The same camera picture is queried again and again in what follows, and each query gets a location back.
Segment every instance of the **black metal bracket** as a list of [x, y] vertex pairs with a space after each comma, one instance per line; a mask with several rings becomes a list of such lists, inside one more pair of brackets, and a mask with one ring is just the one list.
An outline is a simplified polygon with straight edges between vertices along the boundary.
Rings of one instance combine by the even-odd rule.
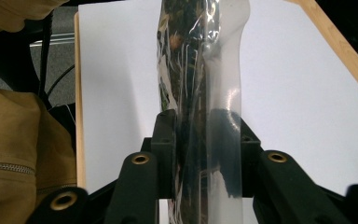
[[[158, 223], [158, 199], [174, 192], [175, 121], [173, 110], [158, 114], [153, 136], [124, 160], [118, 180], [91, 195], [77, 188], [54, 192], [27, 224]], [[346, 197], [317, 186], [290, 155], [264, 151], [243, 121], [241, 177], [242, 197], [254, 198], [259, 223], [358, 224], [358, 185]], [[54, 210], [53, 202], [66, 208]]]

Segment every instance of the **wooden board edge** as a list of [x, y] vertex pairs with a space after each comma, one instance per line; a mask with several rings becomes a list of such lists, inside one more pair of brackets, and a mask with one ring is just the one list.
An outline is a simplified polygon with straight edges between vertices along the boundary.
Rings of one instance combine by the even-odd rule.
[[358, 53], [319, 5], [314, 0], [289, 1], [297, 2], [303, 8], [338, 58], [345, 64], [358, 82]]
[[84, 156], [84, 134], [83, 134], [83, 105], [81, 88], [81, 64], [80, 64], [80, 30], [78, 12], [75, 21], [75, 76], [76, 76], [76, 171], [77, 186], [86, 187], [86, 164]]

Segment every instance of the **black cable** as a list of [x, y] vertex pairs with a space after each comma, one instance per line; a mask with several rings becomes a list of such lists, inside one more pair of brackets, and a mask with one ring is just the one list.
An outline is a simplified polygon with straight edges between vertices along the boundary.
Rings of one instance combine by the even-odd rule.
[[39, 82], [39, 97], [45, 94], [46, 74], [48, 71], [48, 49], [50, 47], [50, 39], [52, 34], [53, 12], [50, 12], [46, 18], [43, 19], [43, 38], [42, 50], [40, 53], [40, 82]]
[[57, 84], [61, 81], [61, 79], [63, 79], [70, 71], [72, 71], [72, 69], [74, 69], [75, 65], [73, 64], [72, 66], [70, 66], [68, 69], [66, 69], [65, 72], [63, 72], [56, 80], [55, 82], [51, 85], [50, 89], [48, 90], [48, 97], [51, 95], [51, 92], [54, 90], [54, 88], [57, 86]]

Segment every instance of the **plastic bag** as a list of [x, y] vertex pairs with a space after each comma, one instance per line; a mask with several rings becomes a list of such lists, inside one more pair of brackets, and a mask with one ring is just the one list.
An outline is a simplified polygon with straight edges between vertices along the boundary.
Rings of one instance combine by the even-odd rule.
[[175, 109], [171, 223], [242, 223], [239, 50], [248, 0], [162, 0], [161, 110]]

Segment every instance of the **brass insert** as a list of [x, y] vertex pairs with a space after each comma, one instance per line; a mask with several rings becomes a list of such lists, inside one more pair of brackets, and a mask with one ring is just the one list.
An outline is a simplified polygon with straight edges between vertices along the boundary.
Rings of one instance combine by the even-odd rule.
[[149, 157], [146, 155], [137, 155], [137, 156], [132, 157], [131, 161], [134, 164], [142, 165], [142, 164], [149, 162]]
[[271, 152], [268, 154], [268, 158], [275, 162], [287, 162], [287, 158], [283, 154], [278, 152]]
[[77, 195], [72, 191], [66, 191], [57, 195], [51, 202], [50, 207], [54, 211], [61, 211], [72, 206], [77, 200]]

